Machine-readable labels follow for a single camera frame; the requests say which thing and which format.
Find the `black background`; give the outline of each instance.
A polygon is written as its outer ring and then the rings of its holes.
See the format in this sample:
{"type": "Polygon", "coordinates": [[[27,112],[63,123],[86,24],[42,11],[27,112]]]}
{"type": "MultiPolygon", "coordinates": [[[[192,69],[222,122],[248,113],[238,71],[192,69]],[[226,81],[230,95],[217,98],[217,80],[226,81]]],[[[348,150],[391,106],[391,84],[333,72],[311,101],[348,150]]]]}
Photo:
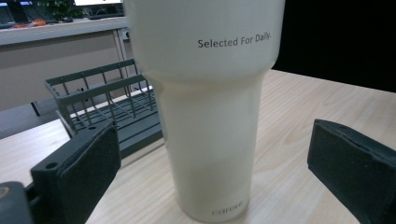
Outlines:
{"type": "Polygon", "coordinates": [[[287,0],[275,70],[396,92],[388,0],[287,0]]]}

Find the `wooden table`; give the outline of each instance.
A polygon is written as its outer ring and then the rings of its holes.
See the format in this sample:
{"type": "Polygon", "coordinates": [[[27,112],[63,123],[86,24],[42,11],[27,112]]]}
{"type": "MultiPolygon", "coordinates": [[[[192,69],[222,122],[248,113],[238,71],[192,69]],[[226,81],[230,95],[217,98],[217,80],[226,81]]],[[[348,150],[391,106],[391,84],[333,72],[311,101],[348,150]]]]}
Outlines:
{"type": "MultiPolygon", "coordinates": [[[[271,70],[262,89],[251,200],[231,223],[359,223],[308,170],[314,119],[345,124],[396,149],[396,94],[271,70]]],[[[27,185],[29,169],[68,140],[59,120],[0,141],[0,182],[27,185]]],[[[123,161],[88,223],[197,223],[178,207],[158,144],[123,161]]]]}

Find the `screen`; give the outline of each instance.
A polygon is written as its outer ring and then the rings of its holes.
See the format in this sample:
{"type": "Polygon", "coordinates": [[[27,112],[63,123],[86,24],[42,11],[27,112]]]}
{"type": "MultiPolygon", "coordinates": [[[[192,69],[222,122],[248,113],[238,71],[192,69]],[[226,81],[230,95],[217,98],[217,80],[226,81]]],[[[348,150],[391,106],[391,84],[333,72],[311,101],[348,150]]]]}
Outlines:
{"type": "Polygon", "coordinates": [[[76,7],[122,4],[123,0],[73,0],[76,7]]]}
{"type": "Polygon", "coordinates": [[[28,22],[27,14],[24,11],[24,6],[30,5],[32,5],[31,1],[0,0],[0,7],[4,7],[9,18],[16,23],[28,22]]]}
{"type": "MultiPolygon", "coordinates": [[[[21,6],[30,6],[32,4],[33,4],[32,2],[21,2],[21,6]]],[[[0,2],[0,7],[7,7],[7,6],[8,6],[7,3],[0,2]]]]}

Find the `dish rack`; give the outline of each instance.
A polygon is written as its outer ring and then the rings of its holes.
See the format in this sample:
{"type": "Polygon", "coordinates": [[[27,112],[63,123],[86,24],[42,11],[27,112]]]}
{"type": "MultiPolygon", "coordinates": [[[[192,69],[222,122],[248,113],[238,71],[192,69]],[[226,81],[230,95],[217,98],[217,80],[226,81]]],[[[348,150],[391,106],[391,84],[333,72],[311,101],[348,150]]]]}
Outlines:
{"type": "Polygon", "coordinates": [[[153,89],[133,59],[47,79],[45,84],[71,138],[114,120],[125,158],[163,137],[153,89]]]}

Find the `white tumbler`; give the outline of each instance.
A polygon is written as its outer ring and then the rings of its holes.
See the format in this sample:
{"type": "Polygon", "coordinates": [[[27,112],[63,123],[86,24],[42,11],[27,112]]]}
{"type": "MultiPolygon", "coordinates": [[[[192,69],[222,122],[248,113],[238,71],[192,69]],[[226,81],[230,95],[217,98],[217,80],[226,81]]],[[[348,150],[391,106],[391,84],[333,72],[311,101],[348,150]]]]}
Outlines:
{"type": "Polygon", "coordinates": [[[222,222],[248,206],[262,79],[284,0],[125,0],[138,69],[152,84],[181,209],[222,222]]]}

